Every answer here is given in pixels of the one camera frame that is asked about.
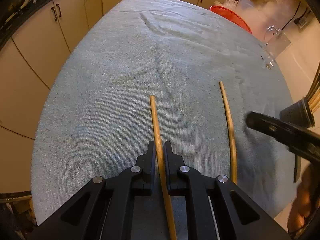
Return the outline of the right human hand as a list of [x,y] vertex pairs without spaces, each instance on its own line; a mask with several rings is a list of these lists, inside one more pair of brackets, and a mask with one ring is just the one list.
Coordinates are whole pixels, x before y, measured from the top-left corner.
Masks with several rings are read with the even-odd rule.
[[287,221],[289,233],[300,230],[311,212],[311,188],[319,183],[319,173],[316,168],[309,164],[304,170],[300,184],[297,187],[297,195],[292,203],[291,211]]

